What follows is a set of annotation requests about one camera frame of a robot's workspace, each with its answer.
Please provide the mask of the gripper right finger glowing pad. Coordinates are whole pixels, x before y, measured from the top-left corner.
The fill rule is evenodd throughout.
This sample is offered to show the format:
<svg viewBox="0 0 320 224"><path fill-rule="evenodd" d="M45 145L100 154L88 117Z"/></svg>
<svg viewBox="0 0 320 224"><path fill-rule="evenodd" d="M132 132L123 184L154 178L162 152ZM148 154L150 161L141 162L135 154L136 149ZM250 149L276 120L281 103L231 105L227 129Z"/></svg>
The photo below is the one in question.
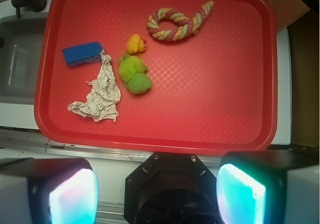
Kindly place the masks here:
<svg viewBox="0 0 320 224"><path fill-rule="evenodd" d="M216 197L225 224L318 224L318 152L231 151L217 173Z"/></svg>

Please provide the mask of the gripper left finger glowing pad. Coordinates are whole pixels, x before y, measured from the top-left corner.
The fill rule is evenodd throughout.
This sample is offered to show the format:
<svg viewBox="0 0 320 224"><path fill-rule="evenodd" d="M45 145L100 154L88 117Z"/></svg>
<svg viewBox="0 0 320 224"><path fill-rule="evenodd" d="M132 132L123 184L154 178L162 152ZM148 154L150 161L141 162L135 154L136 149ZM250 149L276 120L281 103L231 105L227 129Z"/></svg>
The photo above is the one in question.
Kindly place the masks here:
<svg viewBox="0 0 320 224"><path fill-rule="evenodd" d="M2 224L93 224L98 179L85 158L2 158Z"/></svg>

